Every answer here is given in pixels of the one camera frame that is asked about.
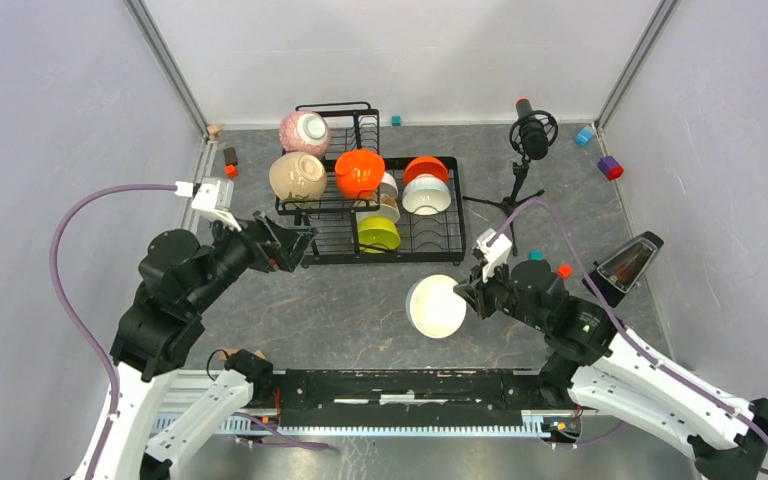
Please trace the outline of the orange bowl tier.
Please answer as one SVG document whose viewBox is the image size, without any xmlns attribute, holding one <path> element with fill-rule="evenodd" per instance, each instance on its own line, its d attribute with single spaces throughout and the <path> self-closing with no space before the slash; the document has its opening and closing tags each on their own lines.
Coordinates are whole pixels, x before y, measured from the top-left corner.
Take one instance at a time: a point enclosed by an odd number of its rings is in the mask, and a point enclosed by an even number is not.
<svg viewBox="0 0 768 480">
<path fill-rule="evenodd" d="M 343 153 L 334 167 L 338 190 L 346 198 L 364 199 L 374 195 L 385 173 L 385 161 L 366 149 Z"/>
</svg>

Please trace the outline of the white bowl grey rim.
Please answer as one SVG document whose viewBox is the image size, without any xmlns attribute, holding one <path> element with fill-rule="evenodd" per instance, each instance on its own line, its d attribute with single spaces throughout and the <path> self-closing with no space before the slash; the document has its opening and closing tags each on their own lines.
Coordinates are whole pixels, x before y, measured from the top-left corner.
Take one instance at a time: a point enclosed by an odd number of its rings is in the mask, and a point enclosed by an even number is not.
<svg viewBox="0 0 768 480">
<path fill-rule="evenodd" d="M 402 194 L 402 206 L 411 214 L 429 216 L 444 212 L 452 198 L 447 184 L 431 174 L 421 174 L 408 182 Z"/>
</svg>

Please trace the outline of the orange bowl rack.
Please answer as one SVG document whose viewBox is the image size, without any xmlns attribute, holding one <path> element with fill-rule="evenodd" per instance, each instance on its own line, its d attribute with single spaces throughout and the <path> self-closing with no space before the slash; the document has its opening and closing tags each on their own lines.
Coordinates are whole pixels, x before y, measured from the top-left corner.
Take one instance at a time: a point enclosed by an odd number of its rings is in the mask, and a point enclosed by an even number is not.
<svg viewBox="0 0 768 480">
<path fill-rule="evenodd" d="M 404 185 L 408 185 L 421 175 L 432 175 L 443 183 L 447 183 L 449 179 L 447 167 L 440 159 L 433 156 L 420 156 L 411 160 L 404 169 Z"/>
</svg>

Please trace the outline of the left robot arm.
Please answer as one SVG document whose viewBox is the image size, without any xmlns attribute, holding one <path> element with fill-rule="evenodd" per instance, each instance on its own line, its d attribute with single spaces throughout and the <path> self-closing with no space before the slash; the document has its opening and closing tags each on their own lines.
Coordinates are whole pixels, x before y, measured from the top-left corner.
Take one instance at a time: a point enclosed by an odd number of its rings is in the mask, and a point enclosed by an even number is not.
<svg viewBox="0 0 768 480">
<path fill-rule="evenodd" d="M 175 479 L 237 410 L 262 407 L 274 394 L 271 366 L 234 355 L 201 396 L 169 427 L 151 432 L 161 404 L 205 328 L 205 311 L 245 272 L 292 272 L 318 231 L 282 227 L 262 213 L 239 228 L 212 224 L 205 245 L 184 229 L 149 244 L 142 278 L 110 349 L 115 383 L 76 479 Z"/>
</svg>

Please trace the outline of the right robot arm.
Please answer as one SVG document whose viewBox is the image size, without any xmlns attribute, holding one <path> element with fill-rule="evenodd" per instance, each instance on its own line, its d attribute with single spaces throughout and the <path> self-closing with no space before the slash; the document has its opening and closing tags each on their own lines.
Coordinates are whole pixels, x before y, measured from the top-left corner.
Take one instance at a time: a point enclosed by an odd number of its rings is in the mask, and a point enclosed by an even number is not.
<svg viewBox="0 0 768 480">
<path fill-rule="evenodd" d="M 539 331 L 552 352 L 537 382 L 551 408 L 570 401 L 644 430 L 690 458 L 706 479 L 767 470 L 768 399 L 746 400 L 700 379 L 574 296 L 544 260 L 475 267 L 453 289 L 480 317 L 503 313 Z"/>
</svg>

